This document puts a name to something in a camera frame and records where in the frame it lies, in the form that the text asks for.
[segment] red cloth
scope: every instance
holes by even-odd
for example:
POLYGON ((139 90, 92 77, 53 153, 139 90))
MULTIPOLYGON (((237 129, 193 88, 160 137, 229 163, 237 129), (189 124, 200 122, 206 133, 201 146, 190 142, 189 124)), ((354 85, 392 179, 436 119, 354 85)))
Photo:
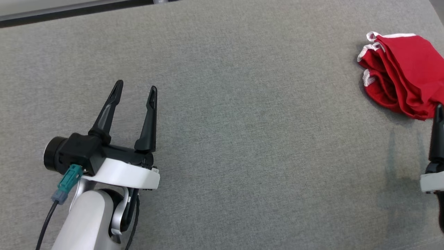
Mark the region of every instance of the red cloth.
POLYGON ((432 44, 415 34, 381 36, 369 32, 374 44, 358 56, 367 94, 394 112, 426 120, 444 103, 444 59, 432 44))

